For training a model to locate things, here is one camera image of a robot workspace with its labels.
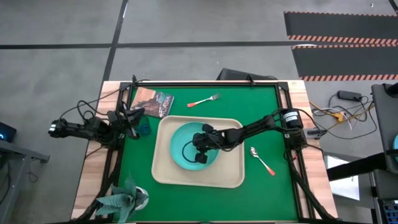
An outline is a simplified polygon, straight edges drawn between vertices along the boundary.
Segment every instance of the green table surface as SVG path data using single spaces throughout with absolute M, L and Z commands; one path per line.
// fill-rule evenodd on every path
M 232 118 L 243 125 L 261 119 L 278 108 L 275 87 L 164 87 L 150 88 L 175 96 L 170 115 Z M 187 108 L 192 103 L 220 94 L 209 101 Z M 132 140 L 126 138 L 119 186 L 128 175 L 149 193 L 146 208 L 129 221 L 249 221 L 297 220 L 289 167 L 281 133 L 268 131 L 244 142 L 245 178 L 235 189 L 161 184 L 151 174 L 159 118 L 149 117 L 152 132 Z M 249 148 L 276 172 L 271 176 Z

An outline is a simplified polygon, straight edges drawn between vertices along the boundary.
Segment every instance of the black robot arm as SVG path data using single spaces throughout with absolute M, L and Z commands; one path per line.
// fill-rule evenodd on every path
M 276 116 L 285 121 L 286 128 L 277 126 Z M 230 151 L 245 139 L 255 136 L 264 131 L 278 131 L 284 134 L 286 147 L 288 149 L 301 149 L 307 142 L 303 132 L 303 124 L 300 113 L 296 109 L 279 109 L 271 115 L 255 121 L 242 128 L 215 130 L 209 124 L 204 124 L 202 130 L 204 133 L 193 135 L 192 144 L 197 148 L 198 153 L 195 156 L 195 162 L 205 164 L 207 162 L 206 152 L 211 149 L 221 149 Z
M 100 142 L 108 146 L 120 134 L 126 133 L 132 139 L 138 139 L 139 135 L 134 128 L 139 124 L 144 115 L 144 108 L 136 110 L 127 110 L 125 106 L 118 110 L 108 111 L 109 124 L 106 124 L 101 118 L 91 117 L 83 124 L 69 123 L 65 119 L 56 119 L 51 122 L 49 134 L 53 138 L 65 138 L 73 136 L 87 140 Z

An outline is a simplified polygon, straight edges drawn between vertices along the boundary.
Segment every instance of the white paper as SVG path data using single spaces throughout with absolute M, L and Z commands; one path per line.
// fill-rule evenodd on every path
M 346 163 L 348 162 L 342 159 L 331 156 L 326 157 L 328 169 Z M 357 175 L 354 177 L 331 181 L 330 187 L 333 194 L 359 200 L 359 184 Z

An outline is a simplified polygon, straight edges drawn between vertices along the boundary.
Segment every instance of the black box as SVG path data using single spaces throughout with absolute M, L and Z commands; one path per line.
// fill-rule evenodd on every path
M 17 133 L 15 128 L 0 122 L 0 141 L 12 142 L 15 133 Z

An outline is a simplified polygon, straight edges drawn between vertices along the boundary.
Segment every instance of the fork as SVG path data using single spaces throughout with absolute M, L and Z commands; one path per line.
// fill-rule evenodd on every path
M 217 94 L 215 94 L 215 95 L 213 95 L 213 96 L 211 96 L 211 97 L 209 97 L 207 99 L 204 99 L 204 100 L 201 100 L 201 101 L 197 101 L 195 103 L 189 103 L 187 106 L 188 107 L 192 107 L 192 106 L 198 105 L 199 103 L 203 103 L 203 102 L 208 101 L 208 100 L 217 100 L 219 97 L 220 97 L 220 94 L 217 93 Z

